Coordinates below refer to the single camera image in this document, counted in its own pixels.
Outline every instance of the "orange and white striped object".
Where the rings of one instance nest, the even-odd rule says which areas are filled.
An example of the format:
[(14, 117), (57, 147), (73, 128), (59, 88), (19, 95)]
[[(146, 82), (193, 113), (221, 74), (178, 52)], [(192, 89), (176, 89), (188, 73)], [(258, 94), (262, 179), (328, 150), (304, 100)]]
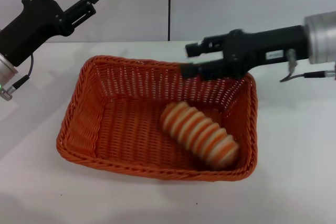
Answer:
[(215, 170), (231, 165), (239, 148), (225, 128), (186, 102), (170, 103), (161, 115), (163, 131)]

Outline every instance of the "white table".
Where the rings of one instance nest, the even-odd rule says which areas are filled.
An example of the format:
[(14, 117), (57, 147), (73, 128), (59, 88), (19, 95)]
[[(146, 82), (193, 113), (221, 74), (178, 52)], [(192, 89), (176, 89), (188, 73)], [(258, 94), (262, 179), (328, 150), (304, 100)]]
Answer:
[[(186, 61), (186, 42), (45, 44), (30, 81), (0, 101), (0, 222), (335, 223), (336, 82), (279, 83), (287, 65), (259, 67), (258, 165), (240, 182), (163, 182), (70, 163), (56, 137), (77, 76), (95, 55)], [(204, 56), (204, 59), (220, 55)], [(29, 60), (18, 68), (22, 75)], [(300, 62), (297, 72), (332, 69)]]

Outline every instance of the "metal cylinder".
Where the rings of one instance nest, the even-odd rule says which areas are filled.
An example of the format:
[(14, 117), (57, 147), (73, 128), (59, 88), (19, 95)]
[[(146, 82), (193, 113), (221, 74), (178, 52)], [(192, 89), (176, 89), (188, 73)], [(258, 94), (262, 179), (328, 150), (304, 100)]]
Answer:
[(304, 24), (310, 63), (336, 61), (336, 12), (308, 16)]
[(14, 66), (0, 54), (0, 85), (3, 87), (10, 81), (14, 75), (17, 74), (17, 70)]

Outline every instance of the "basket bottom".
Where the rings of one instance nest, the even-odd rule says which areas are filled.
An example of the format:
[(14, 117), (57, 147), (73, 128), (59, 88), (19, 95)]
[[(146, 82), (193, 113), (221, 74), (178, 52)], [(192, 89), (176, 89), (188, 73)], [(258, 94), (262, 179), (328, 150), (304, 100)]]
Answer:
[[(210, 170), (198, 157), (162, 132), (159, 121), (166, 104), (137, 99), (107, 101), (95, 157), (160, 169)], [(218, 109), (196, 107), (222, 125)]]

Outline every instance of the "label sticker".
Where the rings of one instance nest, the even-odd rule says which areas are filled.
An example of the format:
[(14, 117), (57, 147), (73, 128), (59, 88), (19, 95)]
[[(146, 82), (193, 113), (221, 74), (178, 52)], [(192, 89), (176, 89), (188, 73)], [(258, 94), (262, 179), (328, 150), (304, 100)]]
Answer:
[(278, 59), (284, 56), (283, 50), (272, 51), (266, 53), (266, 60)]

